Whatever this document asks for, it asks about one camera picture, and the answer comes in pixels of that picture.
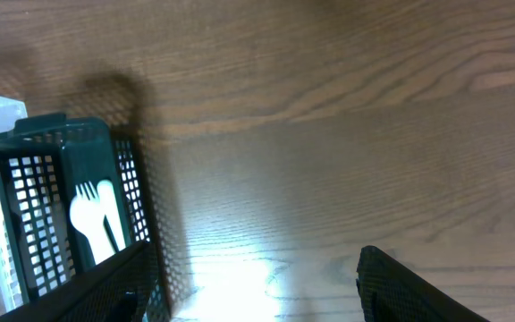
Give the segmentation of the mint plastic fork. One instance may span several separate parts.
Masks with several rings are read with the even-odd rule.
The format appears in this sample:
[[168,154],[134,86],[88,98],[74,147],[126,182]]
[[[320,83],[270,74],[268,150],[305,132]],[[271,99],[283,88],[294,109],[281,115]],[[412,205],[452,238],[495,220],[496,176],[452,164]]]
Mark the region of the mint plastic fork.
[[126,247],[121,218],[114,195],[114,186],[111,181],[104,179],[97,184],[97,192],[101,205],[105,208],[107,222],[110,225],[118,250]]

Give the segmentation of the white plastic fork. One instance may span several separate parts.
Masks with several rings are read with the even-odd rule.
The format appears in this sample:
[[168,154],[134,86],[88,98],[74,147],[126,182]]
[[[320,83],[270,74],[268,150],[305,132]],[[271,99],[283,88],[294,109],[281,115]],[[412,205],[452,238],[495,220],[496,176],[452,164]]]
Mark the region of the white plastic fork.
[[75,187],[76,195],[79,199],[84,199],[92,202],[99,202],[99,197],[96,188],[92,182],[84,182],[77,184]]

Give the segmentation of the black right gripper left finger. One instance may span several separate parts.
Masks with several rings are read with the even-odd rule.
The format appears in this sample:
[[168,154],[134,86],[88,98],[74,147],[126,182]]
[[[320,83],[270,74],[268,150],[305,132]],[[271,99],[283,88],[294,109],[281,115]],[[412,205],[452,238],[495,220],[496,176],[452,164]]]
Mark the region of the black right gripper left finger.
[[158,319],[156,248],[147,241],[131,245],[40,299],[0,316],[0,322]]

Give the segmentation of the white plastic spoon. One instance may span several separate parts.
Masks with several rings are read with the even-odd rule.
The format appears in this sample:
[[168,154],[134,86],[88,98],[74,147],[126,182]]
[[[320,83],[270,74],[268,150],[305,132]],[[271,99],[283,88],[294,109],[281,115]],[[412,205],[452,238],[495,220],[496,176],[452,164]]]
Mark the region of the white plastic spoon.
[[97,199],[75,196],[69,216],[72,226],[87,238],[96,265],[114,255],[114,248],[104,227],[106,215]]

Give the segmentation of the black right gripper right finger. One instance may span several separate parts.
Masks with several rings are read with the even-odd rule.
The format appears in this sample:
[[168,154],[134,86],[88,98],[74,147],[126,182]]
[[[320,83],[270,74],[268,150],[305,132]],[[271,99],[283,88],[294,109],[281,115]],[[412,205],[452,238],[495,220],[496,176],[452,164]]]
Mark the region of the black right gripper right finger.
[[376,246],[361,249],[357,273],[367,322],[487,322]]

